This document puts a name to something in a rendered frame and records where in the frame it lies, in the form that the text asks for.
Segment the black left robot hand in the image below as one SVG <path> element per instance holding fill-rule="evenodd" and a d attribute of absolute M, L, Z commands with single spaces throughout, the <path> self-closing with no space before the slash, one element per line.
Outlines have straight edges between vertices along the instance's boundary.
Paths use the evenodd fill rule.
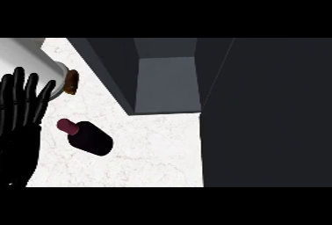
<path fill-rule="evenodd" d="M 50 80 L 36 93 L 38 75 L 16 67 L 0 80 L 0 190 L 26 186 L 36 168 L 41 120 L 48 107 Z"/>

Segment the dark wine bottle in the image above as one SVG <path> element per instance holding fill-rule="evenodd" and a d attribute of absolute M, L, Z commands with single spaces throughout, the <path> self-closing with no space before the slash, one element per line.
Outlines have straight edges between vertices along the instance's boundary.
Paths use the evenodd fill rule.
<path fill-rule="evenodd" d="M 94 154 L 104 156 L 112 150 L 112 137 L 88 122 L 73 123 L 67 119 L 57 121 L 57 129 L 67 134 L 69 145 Z"/>

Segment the dark grey open cabinet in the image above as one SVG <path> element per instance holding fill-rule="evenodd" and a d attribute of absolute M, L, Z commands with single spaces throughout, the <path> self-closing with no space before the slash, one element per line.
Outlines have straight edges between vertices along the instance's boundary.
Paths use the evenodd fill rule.
<path fill-rule="evenodd" d="M 69 39 L 129 115 L 200 111 L 230 43 L 230 38 Z"/>

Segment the dark grey cabinet door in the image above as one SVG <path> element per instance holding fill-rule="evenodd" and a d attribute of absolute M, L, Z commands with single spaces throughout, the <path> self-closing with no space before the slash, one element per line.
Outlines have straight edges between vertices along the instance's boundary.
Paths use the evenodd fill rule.
<path fill-rule="evenodd" d="M 199 122 L 205 186 L 332 186 L 332 39 L 236 39 Z"/>

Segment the brown cork lid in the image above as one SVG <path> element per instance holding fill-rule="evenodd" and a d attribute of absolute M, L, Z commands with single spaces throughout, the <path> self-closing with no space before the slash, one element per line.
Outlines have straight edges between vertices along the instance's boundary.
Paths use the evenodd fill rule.
<path fill-rule="evenodd" d="M 79 82 L 79 73 L 75 69 L 72 69 L 66 74 L 66 79 L 63 84 L 63 91 L 70 95 L 76 93 L 78 82 Z"/>

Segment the white cylindrical canister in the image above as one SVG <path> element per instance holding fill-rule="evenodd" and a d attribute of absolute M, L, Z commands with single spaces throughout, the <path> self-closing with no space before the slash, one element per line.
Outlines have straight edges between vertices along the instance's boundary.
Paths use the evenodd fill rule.
<path fill-rule="evenodd" d="M 0 38 L 0 78 L 13 72 L 16 67 L 25 69 L 26 76 L 31 73 L 38 74 L 36 92 L 41 92 L 50 80 L 56 81 L 50 93 L 50 99 L 54 99 L 63 92 L 67 67 L 48 57 L 29 38 Z"/>

